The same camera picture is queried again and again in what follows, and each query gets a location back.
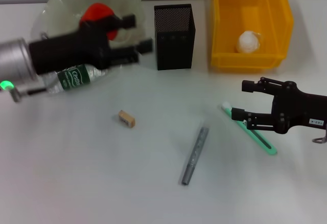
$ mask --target white table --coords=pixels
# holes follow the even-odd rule
[[[272,96],[241,92],[242,80],[292,80],[327,95],[327,0],[290,0],[295,18],[289,57],[258,75],[207,71],[208,1],[192,3],[196,39],[191,70],[156,70],[154,54],[97,84],[55,96],[0,95],[0,222],[325,223],[327,145],[323,130],[263,134],[263,151],[217,109],[223,101],[269,112]],[[0,40],[31,39],[43,4],[0,6]],[[114,115],[136,117],[133,129]],[[179,185],[202,121],[211,130],[188,187]]]

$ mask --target green led light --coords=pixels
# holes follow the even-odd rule
[[[2,81],[0,82],[0,87],[3,90],[9,90],[9,89],[13,89],[15,86],[10,81]]]

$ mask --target eraser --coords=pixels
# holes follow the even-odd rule
[[[125,123],[128,127],[132,128],[135,126],[135,118],[129,115],[128,113],[121,110],[118,113],[119,119]]]

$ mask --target plastic bottle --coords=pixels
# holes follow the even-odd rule
[[[111,70],[98,70],[92,65],[79,65],[60,72],[42,75],[44,85],[51,94],[68,91],[105,76]]]

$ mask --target red object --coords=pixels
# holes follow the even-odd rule
[[[110,15],[114,15],[113,10],[102,3],[94,3],[88,7],[84,15],[81,17],[80,23],[84,21],[96,21],[100,18],[104,18]],[[107,32],[109,40],[114,40],[118,34],[118,31]]]

